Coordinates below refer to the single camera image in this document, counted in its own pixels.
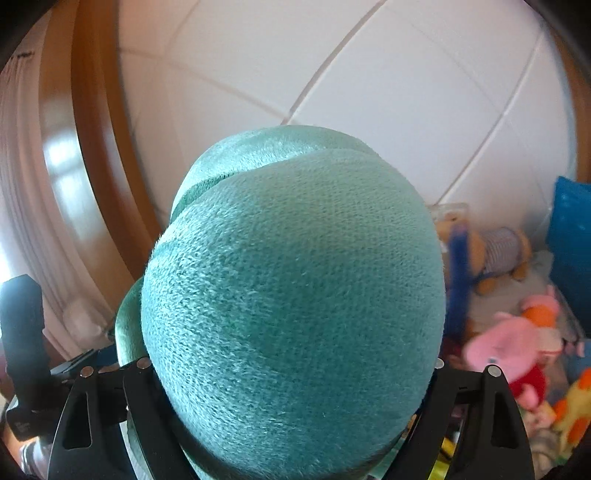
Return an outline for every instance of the stuffed animal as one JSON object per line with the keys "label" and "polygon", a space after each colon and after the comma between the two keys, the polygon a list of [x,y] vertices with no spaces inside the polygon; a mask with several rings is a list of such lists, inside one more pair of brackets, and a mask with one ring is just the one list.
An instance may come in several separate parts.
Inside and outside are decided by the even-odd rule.
{"label": "stuffed animal", "polygon": [[[455,219],[436,223],[439,240],[447,244]],[[531,244],[521,230],[507,227],[478,233],[471,229],[468,237],[470,267],[475,290],[480,295],[494,291],[497,278],[510,274],[514,280],[526,278],[531,258]]]}
{"label": "stuffed animal", "polygon": [[538,338],[534,325],[523,317],[498,313],[494,327],[472,339],[463,350],[466,365],[482,372],[487,365],[498,365],[517,403],[535,410],[544,400],[546,379],[535,363]]}
{"label": "stuffed animal", "polygon": [[521,316],[527,318],[538,329],[537,363],[542,367],[552,364],[563,349],[562,335],[556,328],[560,304],[556,300],[554,287],[548,285],[546,294],[524,298],[519,307]]}
{"label": "stuffed animal", "polygon": [[121,364],[149,354],[202,480],[356,480],[420,406],[445,302],[413,186],[360,140],[286,125],[194,163],[116,340]]}
{"label": "stuffed animal", "polygon": [[534,474],[536,478],[542,478],[557,465],[558,434],[554,430],[540,428],[529,438]]}
{"label": "stuffed animal", "polygon": [[446,288],[447,306],[443,336],[455,342],[461,342],[466,330],[472,290],[468,229],[465,222],[457,222],[453,226],[447,249],[449,253],[449,282]]}
{"label": "stuffed animal", "polygon": [[556,421],[556,412],[546,400],[533,411],[520,410],[528,438],[534,437],[538,430],[549,429]]}
{"label": "stuffed animal", "polygon": [[573,384],[586,368],[591,367],[591,339],[568,344],[564,348],[563,360],[566,378]]}
{"label": "stuffed animal", "polygon": [[591,423],[591,368],[570,387],[566,396],[554,405],[554,430],[560,433],[560,456],[568,458]]}

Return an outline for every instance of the toy pile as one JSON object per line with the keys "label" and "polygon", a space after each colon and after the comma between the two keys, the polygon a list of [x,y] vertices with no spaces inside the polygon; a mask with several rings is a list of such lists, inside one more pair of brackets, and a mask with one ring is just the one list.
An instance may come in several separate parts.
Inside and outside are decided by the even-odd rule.
{"label": "toy pile", "polygon": [[[566,463],[591,423],[591,340],[563,339],[557,319],[568,306],[553,286],[524,297],[513,314],[495,313],[484,322],[492,326],[478,332],[483,322],[470,318],[473,294],[489,296],[505,275],[525,280],[532,257],[529,240],[509,228],[474,231],[465,205],[438,206],[432,214],[447,290],[440,356],[456,368],[480,372],[496,364],[503,370],[530,439],[536,478],[541,478]],[[568,385],[553,384],[549,372],[557,369]]]}

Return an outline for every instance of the teal plush toy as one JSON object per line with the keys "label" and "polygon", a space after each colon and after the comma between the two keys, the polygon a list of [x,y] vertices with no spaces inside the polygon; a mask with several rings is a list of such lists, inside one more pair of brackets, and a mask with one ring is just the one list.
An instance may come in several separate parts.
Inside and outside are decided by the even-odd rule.
{"label": "teal plush toy", "polygon": [[357,480],[420,405],[444,315],[409,182],[357,139],[289,126],[195,162],[116,338],[121,364],[149,354],[201,478]]}

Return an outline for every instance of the white tile wall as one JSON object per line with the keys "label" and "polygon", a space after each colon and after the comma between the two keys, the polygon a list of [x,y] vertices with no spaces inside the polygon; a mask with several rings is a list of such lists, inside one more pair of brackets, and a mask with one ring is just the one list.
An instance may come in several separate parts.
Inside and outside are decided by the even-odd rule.
{"label": "white tile wall", "polygon": [[536,179],[548,204],[554,178],[564,175],[576,155],[574,113],[560,54],[544,29],[530,70],[510,107],[508,119],[532,158]]}
{"label": "white tile wall", "polygon": [[199,0],[121,0],[119,46],[162,56]]}
{"label": "white tile wall", "polygon": [[443,201],[468,202],[477,228],[509,225],[530,236],[548,213],[529,154],[505,120],[491,133]]}
{"label": "white tile wall", "polygon": [[436,43],[385,9],[349,42],[295,117],[364,140],[434,203],[498,113]]}
{"label": "white tile wall", "polygon": [[574,123],[551,38],[522,0],[121,0],[121,71],[163,224],[215,141],[282,122],[366,141],[426,202],[543,242]]}
{"label": "white tile wall", "polygon": [[390,0],[387,8],[437,43],[501,111],[540,33],[523,0]]}
{"label": "white tile wall", "polygon": [[532,247],[536,250],[546,249],[546,233],[548,232],[548,228],[550,227],[550,217],[552,214],[552,209],[548,208],[548,214],[540,223],[538,229],[530,235],[530,241]]}
{"label": "white tile wall", "polygon": [[201,0],[170,57],[287,113],[375,0]]}
{"label": "white tile wall", "polygon": [[187,169],[202,152],[223,138],[281,122],[280,116],[184,70],[165,67],[164,74],[173,113],[171,121]]}
{"label": "white tile wall", "polygon": [[147,90],[151,87],[158,60],[122,51],[119,55],[119,64],[127,102],[127,113],[133,128],[141,113],[142,104],[146,100]]}

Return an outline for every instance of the pink plush toy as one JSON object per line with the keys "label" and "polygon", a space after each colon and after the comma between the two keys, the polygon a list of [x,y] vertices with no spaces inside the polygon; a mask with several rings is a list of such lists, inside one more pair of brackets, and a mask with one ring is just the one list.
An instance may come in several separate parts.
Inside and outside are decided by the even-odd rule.
{"label": "pink plush toy", "polygon": [[536,364],[538,331],[523,317],[497,313],[494,318],[499,323],[464,347],[464,360],[477,372],[487,365],[498,365],[517,403],[526,410],[535,410],[544,400],[546,389],[545,376]]}

